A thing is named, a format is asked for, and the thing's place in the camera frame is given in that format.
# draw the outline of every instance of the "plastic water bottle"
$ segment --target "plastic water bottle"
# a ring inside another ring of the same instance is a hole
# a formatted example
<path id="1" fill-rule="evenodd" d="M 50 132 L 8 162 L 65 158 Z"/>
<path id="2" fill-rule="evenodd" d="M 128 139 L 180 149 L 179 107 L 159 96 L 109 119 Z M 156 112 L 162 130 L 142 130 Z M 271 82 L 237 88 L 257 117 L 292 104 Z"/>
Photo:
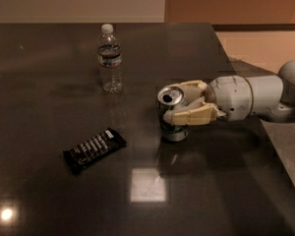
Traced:
<path id="1" fill-rule="evenodd" d="M 98 38 L 98 62 L 103 89 L 110 93 L 122 89 L 121 46 L 110 24 L 101 26 L 101 35 Z"/>

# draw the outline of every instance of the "bottle cap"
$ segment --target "bottle cap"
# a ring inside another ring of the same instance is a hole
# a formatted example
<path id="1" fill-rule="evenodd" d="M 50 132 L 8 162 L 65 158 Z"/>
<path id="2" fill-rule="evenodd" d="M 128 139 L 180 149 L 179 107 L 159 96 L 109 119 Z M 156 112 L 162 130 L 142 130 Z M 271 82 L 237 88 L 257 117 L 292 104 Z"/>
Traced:
<path id="1" fill-rule="evenodd" d="M 114 32 L 114 27 L 110 24 L 102 25 L 101 32 L 103 32 L 104 34 L 111 34 Z"/>

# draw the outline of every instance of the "table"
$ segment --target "table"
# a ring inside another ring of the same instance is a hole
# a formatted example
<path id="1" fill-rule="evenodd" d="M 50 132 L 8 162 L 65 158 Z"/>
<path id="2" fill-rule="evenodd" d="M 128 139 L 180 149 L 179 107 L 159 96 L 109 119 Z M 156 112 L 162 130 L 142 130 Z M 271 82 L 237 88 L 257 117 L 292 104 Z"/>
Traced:
<path id="1" fill-rule="evenodd" d="M 295 190 L 258 118 L 161 140 L 155 95 L 235 71 L 210 24 L 118 24 L 124 89 L 101 89 L 98 24 L 0 25 L 0 235 L 295 234 Z M 62 150 L 128 142 L 70 173 Z"/>

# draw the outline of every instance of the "bottle label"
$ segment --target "bottle label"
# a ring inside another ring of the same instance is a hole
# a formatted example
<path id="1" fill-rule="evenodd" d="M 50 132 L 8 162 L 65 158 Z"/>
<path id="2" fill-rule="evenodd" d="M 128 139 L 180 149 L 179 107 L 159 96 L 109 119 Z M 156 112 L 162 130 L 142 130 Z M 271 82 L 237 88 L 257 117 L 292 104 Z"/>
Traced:
<path id="1" fill-rule="evenodd" d="M 105 44 L 98 49 L 98 62 L 103 67 L 118 67 L 122 62 L 120 45 Z"/>

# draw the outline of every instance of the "black can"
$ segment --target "black can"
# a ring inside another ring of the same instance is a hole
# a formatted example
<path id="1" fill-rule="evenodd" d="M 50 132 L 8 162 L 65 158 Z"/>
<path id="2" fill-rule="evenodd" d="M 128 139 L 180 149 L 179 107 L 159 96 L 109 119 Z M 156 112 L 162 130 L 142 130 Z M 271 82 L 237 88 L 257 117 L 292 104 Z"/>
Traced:
<path id="1" fill-rule="evenodd" d="M 165 87 L 158 92 L 156 105 L 162 137 L 170 142 L 184 140 L 189 134 L 188 126 L 171 125 L 164 121 L 163 115 L 168 110 L 177 110 L 187 106 L 185 93 L 177 87 Z"/>

